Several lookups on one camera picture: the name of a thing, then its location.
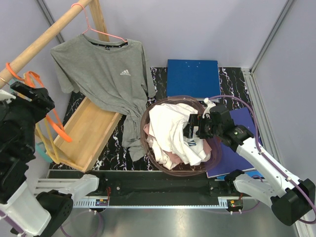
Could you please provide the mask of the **yellow plastic hanger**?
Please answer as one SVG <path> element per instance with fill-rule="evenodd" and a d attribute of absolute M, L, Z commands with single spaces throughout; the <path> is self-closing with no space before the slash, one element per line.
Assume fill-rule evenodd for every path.
<path fill-rule="evenodd" d="M 32 87 L 32 88 L 35 88 L 35 87 L 36 87 L 36 85 L 35 85 L 35 83 L 34 83 L 34 79 L 35 79 L 35 78 L 36 78 L 36 77 L 33 76 L 33 75 L 31 74 L 31 72 L 26 72 L 26 73 L 23 74 L 23 79 L 24 79 L 24 81 L 25 81 L 25 84 L 26 84 L 27 86 Z M 42 133 L 42 131 L 41 131 L 41 129 L 40 129 L 40 125 L 39 125 L 38 123 L 36 124 L 36 136 L 39 137 L 39 138 L 41 139 L 41 141 L 43 142 L 43 145 L 44 145 L 45 150 L 46 150 L 46 152 L 45 152 L 46 155 L 47 155 L 48 157 L 50 157 L 50 159 L 51 159 L 54 163 L 60 164 L 59 154 L 58 154 L 58 152 L 57 152 L 56 146 L 54 145 L 54 142 L 53 142 L 53 139 L 52 139 L 52 134 L 51 134 L 50 128 L 49 128 L 49 126 L 48 126 L 48 121 L 47 121 L 46 118 L 44 118 L 43 121 L 44 121 L 44 125 L 46 126 L 46 130 L 47 130 L 47 133 L 48 133 L 48 135 L 49 135 L 49 138 L 46 138 L 46 137 L 43 135 L 43 133 Z"/>

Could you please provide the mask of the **orange plastic hanger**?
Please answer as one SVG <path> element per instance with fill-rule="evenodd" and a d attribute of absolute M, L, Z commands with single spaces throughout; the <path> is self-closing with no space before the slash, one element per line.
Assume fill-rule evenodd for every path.
<path fill-rule="evenodd" d="M 19 81 L 23 82 L 29 87 L 35 88 L 36 85 L 34 83 L 34 80 L 41 86 L 41 88 L 45 88 L 44 84 L 42 83 L 40 76 L 33 72 L 33 71 L 27 71 L 24 73 L 24 77 L 18 76 L 12 69 L 10 64 L 7 62 L 5 64 L 6 69 Z M 66 142 L 72 142 L 72 138 L 66 133 L 61 120 L 57 114 L 57 111 L 53 109 L 53 113 L 57 119 L 57 122 L 55 122 L 49 115 L 46 115 L 46 120 L 50 124 L 50 126 L 56 131 L 56 133 L 64 139 Z"/>

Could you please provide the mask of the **white t shirt blue graphic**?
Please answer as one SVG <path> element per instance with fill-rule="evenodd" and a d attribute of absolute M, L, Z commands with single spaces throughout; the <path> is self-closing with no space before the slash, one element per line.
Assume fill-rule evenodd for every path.
<path fill-rule="evenodd" d="M 178 132 L 183 135 L 183 129 L 188 124 L 190 114 L 196 114 L 198 111 L 192 106 L 184 103 L 155 105 L 149 110 L 149 124 L 153 132 L 172 133 Z"/>

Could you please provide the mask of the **pink t shirt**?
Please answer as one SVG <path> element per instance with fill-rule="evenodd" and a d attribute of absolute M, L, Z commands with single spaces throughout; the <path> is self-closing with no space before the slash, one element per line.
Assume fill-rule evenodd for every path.
<path fill-rule="evenodd" d="M 169 170 L 181 163 L 195 166 L 210 159 L 212 148 L 206 140 L 197 137 L 188 139 L 178 132 L 154 133 L 149 123 L 144 126 L 144 131 L 156 162 Z M 156 139 L 156 134 L 161 137 L 160 140 Z"/>

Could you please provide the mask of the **teal plastic hanger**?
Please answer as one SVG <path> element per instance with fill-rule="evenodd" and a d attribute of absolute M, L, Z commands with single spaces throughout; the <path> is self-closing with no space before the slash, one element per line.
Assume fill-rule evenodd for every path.
<path fill-rule="evenodd" d="M 45 150 L 45 147 L 44 147 L 42 141 L 35 143 L 35 149 L 36 149 L 37 153 L 40 154 L 40 155 L 43 157 L 43 159 L 44 159 L 45 161 L 47 161 L 48 163 L 52 163 L 52 162 L 53 162 L 53 161 L 50 159 L 50 157 L 48 157 L 48 156 L 46 155 L 46 153 L 45 153 L 46 150 Z"/>

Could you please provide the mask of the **grey adidas t shirt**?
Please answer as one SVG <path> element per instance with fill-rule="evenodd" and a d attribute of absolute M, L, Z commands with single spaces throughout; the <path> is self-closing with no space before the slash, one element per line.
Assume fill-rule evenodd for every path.
<path fill-rule="evenodd" d="M 125 115 L 122 145 L 132 161 L 145 155 L 141 118 L 156 95 L 141 42 L 105 42 L 80 34 L 50 50 L 64 93 L 81 92 L 105 111 Z"/>

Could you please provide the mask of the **pink wire hanger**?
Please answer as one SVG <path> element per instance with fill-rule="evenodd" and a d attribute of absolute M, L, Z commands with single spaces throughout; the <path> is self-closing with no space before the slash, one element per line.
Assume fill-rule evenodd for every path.
<path fill-rule="evenodd" d="M 111 34 L 109 34 L 107 32 L 107 27 L 106 27 L 106 24 L 105 24 L 103 12 L 102 12 L 102 9 L 101 9 L 100 2 L 98 0 L 92 0 L 88 4 L 90 12 L 91 12 L 92 20 L 94 22 L 94 26 L 95 26 L 96 29 L 92 28 L 85 7 L 82 4 L 80 4 L 80 3 L 74 3 L 74 4 L 72 4 L 71 7 L 73 7 L 75 5 L 80 6 L 83 9 L 83 12 L 84 12 L 84 15 L 85 15 L 85 20 L 86 20 L 86 24 L 87 24 L 87 30 L 85 30 L 83 32 L 83 34 L 87 33 L 88 31 L 93 31 L 93 32 L 96 32 L 98 34 L 98 37 L 99 37 L 100 40 L 109 42 L 110 41 L 109 37 L 112 37 L 112 38 L 119 39 L 119 40 L 123 41 L 124 43 L 127 43 L 126 39 L 118 37 L 118 36 L 115 36 L 115 35 L 111 35 Z"/>

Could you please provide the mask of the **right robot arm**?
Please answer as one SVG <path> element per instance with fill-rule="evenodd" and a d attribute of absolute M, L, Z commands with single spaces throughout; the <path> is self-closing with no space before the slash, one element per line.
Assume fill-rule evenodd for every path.
<path fill-rule="evenodd" d="M 235 196 L 247 194 L 266 206 L 285 225 L 291 226 L 311 210 L 315 210 L 316 186 L 302 180 L 284 168 L 261 145 L 253 133 L 243 125 L 236 125 L 225 106 L 214 106 L 208 113 L 191 114 L 183 129 L 187 138 L 217 137 L 232 151 L 247 160 L 266 182 L 257 181 L 241 170 L 225 178 L 224 190 Z"/>

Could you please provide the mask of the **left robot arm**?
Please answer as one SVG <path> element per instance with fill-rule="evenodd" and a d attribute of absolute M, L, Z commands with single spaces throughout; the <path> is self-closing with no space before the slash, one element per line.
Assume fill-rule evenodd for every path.
<path fill-rule="evenodd" d="M 35 160 L 36 124 L 54 109 L 46 88 L 14 82 L 0 92 L 0 217 L 18 237 L 51 237 L 74 204 L 93 192 L 102 195 L 105 181 L 86 174 L 61 190 L 34 195 L 29 164 Z"/>

